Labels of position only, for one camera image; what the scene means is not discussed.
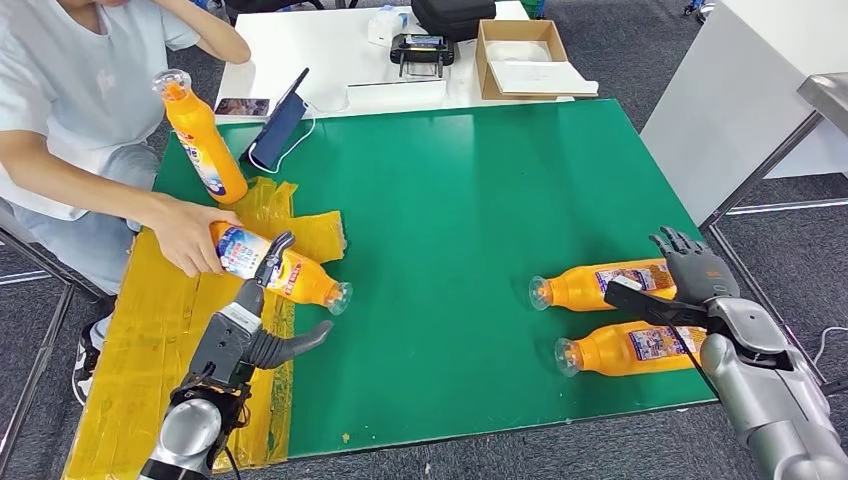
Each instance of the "jeans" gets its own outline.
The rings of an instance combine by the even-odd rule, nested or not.
[[[151,190],[159,159],[146,144],[121,147],[109,157],[102,176],[116,182]],[[12,204],[15,218],[45,248],[110,294],[117,294],[129,260],[130,247],[141,226],[131,220],[96,212],[69,221],[53,218]],[[101,321],[94,335],[102,336],[108,327]]]

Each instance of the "white t-shirt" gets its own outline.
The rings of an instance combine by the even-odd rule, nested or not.
[[[79,25],[57,0],[0,0],[0,131],[40,133],[52,154],[94,174],[117,148],[144,141],[162,121],[151,86],[168,68],[165,47],[200,39],[150,0],[97,8],[102,35]],[[0,197],[65,220],[85,213],[17,187],[2,165]]]

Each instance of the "yellow plastic sheet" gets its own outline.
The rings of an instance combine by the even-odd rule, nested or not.
[[[260,235],[291,230],[295,249],[315,261],[342,258],[341,215],[293,217],[296,188],[259,178],[232,209]],[[185,376],[209,317],[232,301],[241,283],[231,275],[188,278],[162,257],[153,232],[138,236],[64,478],[137,478],[153,450],[169,393]],[[278,336],[291,336],[294,305],[266,294],[262,324]],[[286,460],[291,379],[291,362],[253,375],[250,423],[228,443],[240,467]],[[215,467],[227,469],[229,462],[222,456]]]

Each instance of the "cardboard box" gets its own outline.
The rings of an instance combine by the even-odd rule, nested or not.
[[[477,78],[480,80],[480,91],[484,100],[548,100],[553,101],[561,96],[597,97],[597,93],[575,93],[567,89],[561,92],[511,93],[505,95],[492,69],[492,59],[489,58],[487,46],[496,42],[527,42],[535,52],[545,51],[547,62],[568,62],[565,46],[559,37],[554,22],[550,20],[480,20],[477,36]]]

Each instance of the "robot finger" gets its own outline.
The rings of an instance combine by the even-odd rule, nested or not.
[[[648,238],[651,239],[652,242],[657,244],[657,247],[660,249],[660,253],[663,257],[669,256],[674,250],[662,239],[659,235],[649,235]]]
[[[671,227],[660,227],[660,231],[668,237],[669,242],[671,242],[671,246],[674,247],[674,250],[679,253],[686,253],[689,251],[688,246],[683,240],[683,237],[680,236],[677,231]]]
[[[680,235],[681,239],[683,239],[683,245],[685,245],[686,248],[690,250],[697,250],[697,244],[689,238],[689,235],[686,235],[683,232],[677,232],[677,234]]]
[[[695,246],[700,253],[713,253],[713,250],[704,242],[695,242]]]

